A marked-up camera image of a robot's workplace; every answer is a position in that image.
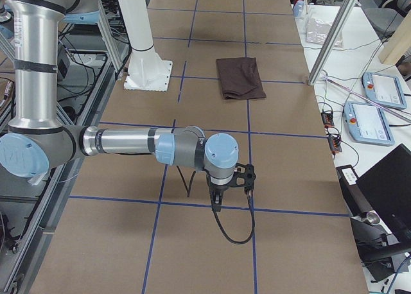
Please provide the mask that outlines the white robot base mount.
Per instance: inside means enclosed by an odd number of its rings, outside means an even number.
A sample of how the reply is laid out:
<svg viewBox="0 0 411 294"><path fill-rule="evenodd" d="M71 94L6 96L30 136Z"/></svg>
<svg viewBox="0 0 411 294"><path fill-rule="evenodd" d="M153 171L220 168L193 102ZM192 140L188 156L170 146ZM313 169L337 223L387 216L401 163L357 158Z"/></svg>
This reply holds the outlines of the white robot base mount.
<svg viewBox="0 0 411 294"><path fill-rule="evenodd" d="M173 62L155 50L146 0L118 0L132 48L125 80L126 90L168 90Z"/></svg>

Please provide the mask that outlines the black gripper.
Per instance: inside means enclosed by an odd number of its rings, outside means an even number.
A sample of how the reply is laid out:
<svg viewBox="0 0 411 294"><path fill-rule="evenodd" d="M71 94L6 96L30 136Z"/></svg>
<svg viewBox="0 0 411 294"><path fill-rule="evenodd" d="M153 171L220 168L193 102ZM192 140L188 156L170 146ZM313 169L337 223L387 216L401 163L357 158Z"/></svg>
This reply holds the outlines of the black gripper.
<svg viewBox="0 0 411 294"><path fill-rule="evenodd" d="M251 203L256 179L254 165L236 163L232 170L232 175L227 178L217 178L212 176L208 170L206 171L209 196L214 212L221 211L224 192L229 188L242 187L247 197L247 202Z"/></svg>

